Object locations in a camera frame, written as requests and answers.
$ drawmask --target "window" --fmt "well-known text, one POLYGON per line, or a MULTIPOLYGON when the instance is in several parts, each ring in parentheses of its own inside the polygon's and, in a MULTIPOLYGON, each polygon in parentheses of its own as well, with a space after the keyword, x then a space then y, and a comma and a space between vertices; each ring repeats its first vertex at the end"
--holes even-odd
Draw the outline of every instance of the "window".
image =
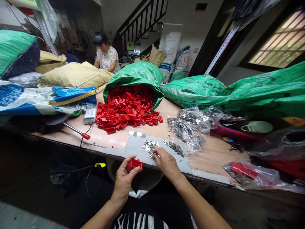
POLYGON ((273 33, 267 30, 264 42, 260 41, 260 45, 245 58, 244 67, 267 72, 304 60, 300 58, 305 51, 304 9, 294 10, 279 25, 273 33))

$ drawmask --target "pile of red plastic parts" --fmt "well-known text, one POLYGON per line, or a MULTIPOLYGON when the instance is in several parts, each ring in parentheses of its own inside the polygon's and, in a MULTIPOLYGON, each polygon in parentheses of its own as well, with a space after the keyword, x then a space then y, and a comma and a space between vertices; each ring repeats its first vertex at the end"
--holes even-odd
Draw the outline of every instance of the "pile of red plastic parts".
POLYGON ((108 105, 98 103, 95 123, 108 134, 122 130, 128 124, 136 127, 163 123, 159 112, 149 113, 153 109, 153 92, 145 85, 114 88, 107 100, 108 105))

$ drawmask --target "floral shirt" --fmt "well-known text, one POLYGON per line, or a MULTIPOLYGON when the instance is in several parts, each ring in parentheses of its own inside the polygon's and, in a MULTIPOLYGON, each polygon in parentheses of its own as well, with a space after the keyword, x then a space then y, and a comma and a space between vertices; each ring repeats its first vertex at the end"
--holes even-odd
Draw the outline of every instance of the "floral shirt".
POLYGON ((117 60, 118 62, 115 65, 115 68, 114 68, 112 73, 115 74, 119 70, 121 70, 120 64, 119 64, 118 52, 112 46, 110 46, 107 53, 102 53, 101 50, 98 50, 97 56, 98 56, 99 61, 100 61, 99 68, 107 70, 108 68, 110 68, 112 66, 113 61, 117 60))

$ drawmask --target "dark chair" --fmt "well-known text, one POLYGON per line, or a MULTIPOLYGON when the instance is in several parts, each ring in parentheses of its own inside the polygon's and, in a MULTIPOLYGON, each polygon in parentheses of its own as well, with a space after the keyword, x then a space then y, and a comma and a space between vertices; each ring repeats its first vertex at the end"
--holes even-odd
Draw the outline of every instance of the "dark chair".
POLYGON ((73 55, 71 53, 65 53, 64 55, 67 57, 67 62, 68 63, 71 63, 71 62, 79 63, 79 60, 75 55, 73 55))

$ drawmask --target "blue and white bag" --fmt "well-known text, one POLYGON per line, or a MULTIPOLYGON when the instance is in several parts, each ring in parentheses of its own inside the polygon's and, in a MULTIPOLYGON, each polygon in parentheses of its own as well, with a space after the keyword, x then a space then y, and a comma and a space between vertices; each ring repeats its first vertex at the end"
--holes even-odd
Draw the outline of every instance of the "blue and white bag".
POLYGON ((0 115, 83 114, 86 106, 94 107, 96 87, 25 88, 0 80, 0 115))

